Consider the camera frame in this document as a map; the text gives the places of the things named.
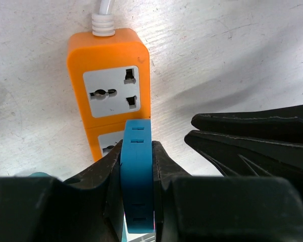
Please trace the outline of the small blue square socket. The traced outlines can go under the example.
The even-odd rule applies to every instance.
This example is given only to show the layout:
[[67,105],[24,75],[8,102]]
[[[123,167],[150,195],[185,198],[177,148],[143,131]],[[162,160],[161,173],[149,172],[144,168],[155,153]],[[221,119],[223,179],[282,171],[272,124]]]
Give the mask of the small blue square socket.
[[154,231],[153,155],[150,119],[126,122],[120,179],[129,233]]

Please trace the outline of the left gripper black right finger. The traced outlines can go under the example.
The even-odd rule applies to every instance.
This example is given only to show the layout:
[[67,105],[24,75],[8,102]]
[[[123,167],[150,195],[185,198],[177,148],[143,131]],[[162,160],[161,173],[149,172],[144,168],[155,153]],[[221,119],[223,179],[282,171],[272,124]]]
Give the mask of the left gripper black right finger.
[[152,148],[157,241],[303,241],[303,200],[286,179],[191,176]]

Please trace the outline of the orange power strip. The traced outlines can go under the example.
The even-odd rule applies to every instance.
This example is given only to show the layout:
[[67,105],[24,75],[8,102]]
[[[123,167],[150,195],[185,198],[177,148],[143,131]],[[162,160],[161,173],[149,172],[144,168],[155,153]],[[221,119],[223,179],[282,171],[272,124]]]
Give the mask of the orange power strip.
[[67,68],[94,161],[123,138],[129,119],[150,118],[149,51],[137,33],[72,35]]

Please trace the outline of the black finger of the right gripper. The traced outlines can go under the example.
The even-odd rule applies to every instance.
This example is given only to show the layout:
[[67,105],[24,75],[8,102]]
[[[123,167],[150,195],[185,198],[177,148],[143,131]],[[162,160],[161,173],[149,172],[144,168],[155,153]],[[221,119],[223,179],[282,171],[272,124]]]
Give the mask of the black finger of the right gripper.
[[196,130],[184,141],[224,176],[278,176],[303,182],[303,144]]
[[199,113],[200,131],[303,144],[303,105],[253,112]]

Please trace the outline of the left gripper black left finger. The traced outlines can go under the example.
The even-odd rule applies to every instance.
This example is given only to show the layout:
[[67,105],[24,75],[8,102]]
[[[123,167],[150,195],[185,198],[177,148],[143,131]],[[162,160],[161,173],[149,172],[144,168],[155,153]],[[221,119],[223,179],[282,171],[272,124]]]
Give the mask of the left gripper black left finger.
[[0,177],[0,241],[120,241],[121,147],[65,181]]

